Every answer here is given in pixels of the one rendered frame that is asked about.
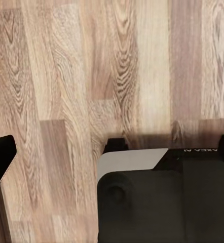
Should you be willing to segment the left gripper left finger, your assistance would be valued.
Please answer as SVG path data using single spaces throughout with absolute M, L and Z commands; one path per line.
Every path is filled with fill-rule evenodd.
M 16 143 L 12 135 L 0 138 L 0 180 L 17 154 Z

